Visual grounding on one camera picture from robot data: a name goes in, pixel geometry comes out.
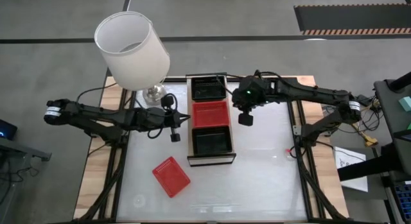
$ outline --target black container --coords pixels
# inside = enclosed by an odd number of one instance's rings
[[[232,152],[230,128],[228,126],[194,128],[192,132],[193,153],[195,156]]]
[[[194,77],[191,79],[191,99],[194,101],[225,99],[226,92],[223,85],[225,85],[224,76]]]

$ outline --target red tray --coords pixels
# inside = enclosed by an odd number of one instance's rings
[[[170,198],[173,198],[190,183],[187,174],[173,157],[167,158],[153,169],[153,174]]]
[[[229,109],[225,100],[193,103],[192,114],[193,128],[230,125]]]

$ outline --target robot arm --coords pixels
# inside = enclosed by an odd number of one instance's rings
[[[257,70],[253,76],[246,76],[232,92],[233,106],[243,112],[238,116],[239,124],[252,126],[252,109],[272,102],[303,100],[336,106],[330,115],[301,127],[301,138],[314,144],[322,132],[361,120],[360,104],[345,90],[305,86],[281,77],[262,78],[262,74]]]
[[[149,132],[171,128],[171,141],[177,142],[180,141],[180,135],[175,129],[189,119],[189,116],[172,109],[172,105],[172,96],[162,99],[164,109],[152,107],[109,110],[68,99],[58,99],[47,102],[44,120],[50,125],[75,126],[88,135],[99,135],[105,142],[118,141],[124,131]],[[104,126],[97,121],[111,123],[113,126]]]

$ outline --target white lamp shade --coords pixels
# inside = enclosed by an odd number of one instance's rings
[[[170,68],[170,56],[152,22],[140,13],[119,12],[106,18],[97,27],[94,41],[124,89],[152,87]]]

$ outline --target black mat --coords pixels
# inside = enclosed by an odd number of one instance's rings
[[[411,33],[409,4],[294,6],[304,35]]]

